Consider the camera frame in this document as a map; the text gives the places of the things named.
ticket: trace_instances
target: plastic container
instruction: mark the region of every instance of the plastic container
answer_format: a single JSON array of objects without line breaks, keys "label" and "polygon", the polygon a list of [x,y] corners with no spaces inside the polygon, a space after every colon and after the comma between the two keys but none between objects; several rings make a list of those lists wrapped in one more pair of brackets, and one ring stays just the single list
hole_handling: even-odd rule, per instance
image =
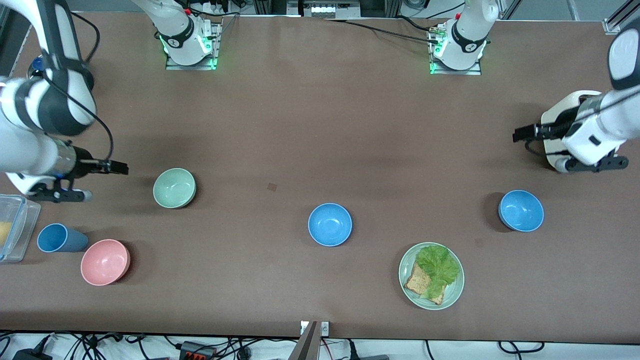
[{"label": "plastic container", "polygon": [[[24,259],[39,214],[40,204],[22,196],[0,194],[0,264]],[[6,228],[8,235],[3,238]]]}]

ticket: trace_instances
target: toast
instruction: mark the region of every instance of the toast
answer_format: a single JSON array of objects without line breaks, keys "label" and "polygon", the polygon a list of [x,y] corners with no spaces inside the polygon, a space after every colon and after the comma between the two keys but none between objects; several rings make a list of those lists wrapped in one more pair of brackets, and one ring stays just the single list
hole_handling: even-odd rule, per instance
[{"label": "toast", "polygon": [[[417,263],[415,263],[413,264],[413,269],[411,270],[411,276],[409,276],[409,279],[406,280],[406,284],[404,284],[404,287],[418,295],[422,295],[425,291],[427,291],[430,283],[431,278],[429,277],[429,275],[427,275],[427,273],[424,272],[424,270],[421,269]],[[436,305],[441,305],[444,299],[445,286],[442,286],[442,293],[439,297],[429,300],[434,302]]]}]

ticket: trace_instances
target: blue cup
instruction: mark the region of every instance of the blue cup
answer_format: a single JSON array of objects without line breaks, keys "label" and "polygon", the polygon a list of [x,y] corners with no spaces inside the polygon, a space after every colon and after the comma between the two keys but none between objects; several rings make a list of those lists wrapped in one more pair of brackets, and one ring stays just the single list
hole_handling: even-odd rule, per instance
[{"label": "blue cup", "polygon": [[47,225],[38,235],[38,249],[43,252],[77,252],[86,249],[89,238],[62,224]]}]

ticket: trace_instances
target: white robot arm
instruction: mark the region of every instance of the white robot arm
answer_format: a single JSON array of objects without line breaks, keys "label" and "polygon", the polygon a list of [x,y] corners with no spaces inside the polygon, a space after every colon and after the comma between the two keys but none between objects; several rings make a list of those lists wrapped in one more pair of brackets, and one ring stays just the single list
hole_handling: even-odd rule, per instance
[{"label": "white robot arm", "polygon": [[[205,45],[211,23],[187,15],[173,0],[133,0],[153,20],[179,65],[192,65],[211,52]],[[86,201],[74,190],[89,173],[128,174],[125,163],[95,160],[84,149],[50,135],[74,136],[95,120],[93,78],[81,56],[65,0],[0,0],[33,25],[44,63],[44,78],[0,79],[0,172],[35,200]],[[61,181],[69,181],[66,189]]]},{"label": "white robot arm", "polygon": [[445,29],[445,36],[433,56],[454,70],[471,68],[482,56],[498,14],[496,0],[465,0],[459,17],[438,26]]},{"label": "white robot arm", "polygon": [[616,151],[640,136],[640,20],[611,43],[605,94],[574,92],[542,115],[540,124],[515,130],[513,141],[543,140],[545,156],[559,172],[616,170],[628,159]]}]

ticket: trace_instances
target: green plate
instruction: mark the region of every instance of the green plate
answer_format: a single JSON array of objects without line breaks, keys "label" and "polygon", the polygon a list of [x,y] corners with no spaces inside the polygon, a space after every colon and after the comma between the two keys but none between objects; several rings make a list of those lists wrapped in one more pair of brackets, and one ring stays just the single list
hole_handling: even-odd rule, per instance
[{"label": "green plate", "polygon": [[[447,250],[449,250],[449,252],[451,253],[453,259],[460,267],[460,272],[458,273],[458,277],[456,278],[456,280],[450,285],[447,285],[447,287],[444,289],[444,299],[442,301],[442,305],[436,305],[434,302],[427,299],[420,299],[420,295],[404,287],[407,279],[409,279],[409,276],[411,276],[411,270],[413,269],[413,264],[415,264],[415,256],[423,248],[434,245],[440,245],[447,248]],[[400,260],[398,278],[400,279],[400,287],[402,288],[402,291],[404,292],[406,297],[408,297],[409,300],[411,300],[411,302],[413,302],[417,306],[427,310],[442,310],[453,305],[460,298],[462,289],[465,287],[465,272],[464,270],[462,270],[462,264],[460,263],[460,260],[453,253],[453,251],[451,251],[451,249],[439,243],[420,243],[407,250],[402,257],[402,260]]]}]

